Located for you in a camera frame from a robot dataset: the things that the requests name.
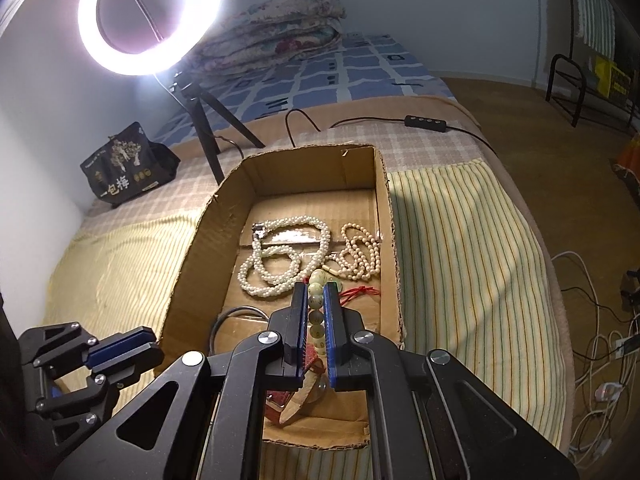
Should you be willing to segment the yellow box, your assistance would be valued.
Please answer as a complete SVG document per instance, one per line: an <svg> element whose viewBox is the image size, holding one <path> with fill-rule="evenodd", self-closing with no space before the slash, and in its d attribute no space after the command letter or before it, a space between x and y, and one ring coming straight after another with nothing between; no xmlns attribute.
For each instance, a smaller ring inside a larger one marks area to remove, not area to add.
<svg viewBox="0 0 640 480"><path fill-rule="evenodd" d="M597 77L597 92L616 103L625 103L631 90L631 79L609 58L596 56L594 74Z"/></svg>

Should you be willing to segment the black clothes rack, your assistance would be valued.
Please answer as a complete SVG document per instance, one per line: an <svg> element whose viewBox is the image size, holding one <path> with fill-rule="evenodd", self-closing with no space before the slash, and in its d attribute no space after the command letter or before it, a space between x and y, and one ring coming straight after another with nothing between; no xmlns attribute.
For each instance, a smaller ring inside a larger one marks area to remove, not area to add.
<svg viewBox="0 0 640 480"><path fill-rule="evenodd" d="M551 58L546 100L568 115L572 127L580 122L592 122L631 136L639 130L639 41L634 39L634 31L622 12L608 1L615 11L616 30L615 52L610 60L630 77L629 98L625 103L616 103L597 92L594 62L600 54L577 37L577 3L568 0L570 40L566 51L555 53Z"/></svg>

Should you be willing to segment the striped hanging towel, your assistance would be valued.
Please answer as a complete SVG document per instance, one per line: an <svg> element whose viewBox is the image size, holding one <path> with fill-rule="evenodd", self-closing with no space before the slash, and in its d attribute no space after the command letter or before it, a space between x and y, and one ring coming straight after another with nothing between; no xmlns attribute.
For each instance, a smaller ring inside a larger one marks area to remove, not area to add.
<svg viewBox="0 0 640 480"><path fill-rule="evenodd" d="M615 52L615 11L608 0L576 0L577 37L605 58Z"/></svg>

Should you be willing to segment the folded floral quilt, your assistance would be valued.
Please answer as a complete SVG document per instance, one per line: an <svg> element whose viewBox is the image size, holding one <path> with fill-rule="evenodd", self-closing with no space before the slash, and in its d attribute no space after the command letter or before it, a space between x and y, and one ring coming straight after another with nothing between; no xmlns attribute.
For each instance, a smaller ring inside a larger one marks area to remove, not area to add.
<svg viewBox="0 0 640 480"><path fill-rule="evenodd" d="M214 25L180 67L199 77L241 75L298 60L337 44L341 0L267 0Z"/></svg>

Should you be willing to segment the orange covered stool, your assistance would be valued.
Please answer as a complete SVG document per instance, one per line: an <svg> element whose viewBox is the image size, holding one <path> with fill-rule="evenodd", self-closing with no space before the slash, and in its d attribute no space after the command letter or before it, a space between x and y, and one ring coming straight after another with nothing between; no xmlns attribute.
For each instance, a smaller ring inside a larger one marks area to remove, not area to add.
<svg viewBox="0 0 640 480"><path fill-rule="evenodd" d="M640 178L640 133L625 144L613 165L614 172L623 180L639 186Z"/></svg>

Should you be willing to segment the yellow striped cloth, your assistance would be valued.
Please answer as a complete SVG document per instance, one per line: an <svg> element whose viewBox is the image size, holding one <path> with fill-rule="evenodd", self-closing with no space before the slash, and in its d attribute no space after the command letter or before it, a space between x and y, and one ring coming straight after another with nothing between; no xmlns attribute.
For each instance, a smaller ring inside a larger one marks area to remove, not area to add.
<svg viewBox="0 0 640 480"><path fill-rule="evenodd" d="M248 304L238 271L253 224L313 216L381 244L373 292L352 300L368 330L451 352L557 448L567 448L574 373L566 318L533 228L483 159L393 170L373 148L264 153L228 173L206 205L121 228L85 228L47 293L49 324L105 337L144 325L168 359L231 350L262 323L209 331Z"/></svg>

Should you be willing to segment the red leather strap watch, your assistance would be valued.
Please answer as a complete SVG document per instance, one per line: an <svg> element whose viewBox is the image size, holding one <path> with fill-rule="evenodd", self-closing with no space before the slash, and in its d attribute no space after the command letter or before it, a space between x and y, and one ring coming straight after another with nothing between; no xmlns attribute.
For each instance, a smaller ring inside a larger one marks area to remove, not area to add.
<svg viewBox="0 0 640 480"><path fill-rule="evenodd" d="M268 391L265 418L279 427L289 424L302 408L323 396L327 385L322 359L312 344L306 344L303 385L296 391Z"/></svg>

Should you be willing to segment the blue checked bedsheet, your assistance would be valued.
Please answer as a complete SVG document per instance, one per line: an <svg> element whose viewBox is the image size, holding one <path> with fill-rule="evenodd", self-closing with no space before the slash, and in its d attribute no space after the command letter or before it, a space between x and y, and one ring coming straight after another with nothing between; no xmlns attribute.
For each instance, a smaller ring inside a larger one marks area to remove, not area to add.
<svg viewBox="0 0 640 480"><path fill-rule="evenodd" d="M201 87L242 122L324 104L380 96L454 94L390 35L350 32L329 50L302 60L209 79Z"/></svg>

